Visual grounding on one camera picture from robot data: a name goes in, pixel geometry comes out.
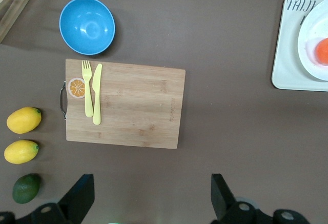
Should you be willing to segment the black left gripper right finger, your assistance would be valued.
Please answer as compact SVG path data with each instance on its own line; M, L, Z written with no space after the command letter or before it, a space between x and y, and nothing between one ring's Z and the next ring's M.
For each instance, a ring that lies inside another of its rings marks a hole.
M237 201L221 174L211 176L211 202L216 214L211 224L310 224L293 210L278 209L268 216L246 201Z

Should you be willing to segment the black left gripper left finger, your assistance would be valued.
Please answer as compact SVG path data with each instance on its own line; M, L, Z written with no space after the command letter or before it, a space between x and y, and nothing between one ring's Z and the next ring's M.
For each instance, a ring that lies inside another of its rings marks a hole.
M0 224L81 224L94 200L94 176L84 174L59 202L41 205L19 219L0 212Z

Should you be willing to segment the orange fruit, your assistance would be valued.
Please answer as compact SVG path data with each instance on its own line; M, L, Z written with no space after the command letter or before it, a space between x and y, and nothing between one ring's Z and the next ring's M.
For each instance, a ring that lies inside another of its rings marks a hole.
M319 63L328 65L328 38L321 40L315 48L315 56Z

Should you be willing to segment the white round plate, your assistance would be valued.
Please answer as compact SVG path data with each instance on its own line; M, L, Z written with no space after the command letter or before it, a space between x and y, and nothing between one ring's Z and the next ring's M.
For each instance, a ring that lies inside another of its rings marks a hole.
M328 81L328 65L318 62L317 44L328 38L328 0L319 3L304 19L298 35L298 55L303 67L315 78Z

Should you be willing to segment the green avocado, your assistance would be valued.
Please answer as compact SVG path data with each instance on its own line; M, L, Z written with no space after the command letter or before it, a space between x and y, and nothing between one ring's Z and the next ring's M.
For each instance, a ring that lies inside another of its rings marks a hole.
M38 174L33 173L19 178L12 189L13 200L19 204L33 200L39 192L41 180Z

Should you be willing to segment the yellow lemon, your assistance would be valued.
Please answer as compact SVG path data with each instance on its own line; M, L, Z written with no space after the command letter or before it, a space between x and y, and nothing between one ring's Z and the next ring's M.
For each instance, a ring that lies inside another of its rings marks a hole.
M23 107L10 114L7 127L16 134L24 134L34 130L41 122L41 111L34 107Z
M38 151L37 143L30 140L18 140L4 150L4 158L9 163L20 165L31 161Z

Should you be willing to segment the yellow plastic knife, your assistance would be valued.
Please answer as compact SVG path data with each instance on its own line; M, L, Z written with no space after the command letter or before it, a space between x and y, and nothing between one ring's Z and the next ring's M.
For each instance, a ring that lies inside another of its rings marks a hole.
M100 107L100 83L102 64L98 64L93 76L92 89L95 93L94 110L93 110L93 123L100 125L101 123L101 107Z

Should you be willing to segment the yellow plastic fork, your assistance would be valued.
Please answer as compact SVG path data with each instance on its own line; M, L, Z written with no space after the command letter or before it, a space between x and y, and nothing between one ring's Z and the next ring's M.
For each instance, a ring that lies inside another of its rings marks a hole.
M93 104L90 91L90 80L92 78L92 70L88 60L82 61L82 76L85 82L85 115L86 117L92 117Z

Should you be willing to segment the wooden cutting board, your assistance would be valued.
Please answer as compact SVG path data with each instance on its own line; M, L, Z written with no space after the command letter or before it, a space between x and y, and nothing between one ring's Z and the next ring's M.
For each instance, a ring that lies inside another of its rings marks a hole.
M183 69L104 62L101 123L85 116L82 98L68 94L66 139L176 149L185 76Z

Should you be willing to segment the orange slice piece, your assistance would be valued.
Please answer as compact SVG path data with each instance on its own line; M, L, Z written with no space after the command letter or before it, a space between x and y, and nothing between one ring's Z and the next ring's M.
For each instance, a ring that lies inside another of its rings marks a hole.
M85 97L85 81L80 77L75 77L68 82L68 91L73 98Z

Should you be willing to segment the cream tray with bear print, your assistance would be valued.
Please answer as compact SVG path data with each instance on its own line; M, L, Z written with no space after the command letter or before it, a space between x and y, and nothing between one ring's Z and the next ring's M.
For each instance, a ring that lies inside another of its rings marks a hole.
M328 82L311 76L298 56L297 39L308 13L324 0L284 0L271 81L278 89L328 92Z

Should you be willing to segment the blue bowl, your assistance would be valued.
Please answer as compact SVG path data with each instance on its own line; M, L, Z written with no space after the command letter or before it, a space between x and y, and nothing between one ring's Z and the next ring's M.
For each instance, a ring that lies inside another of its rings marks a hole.
M99 0L71 0L61 11L59 31L66 45L82 55L97 55L111 45L115 20Z

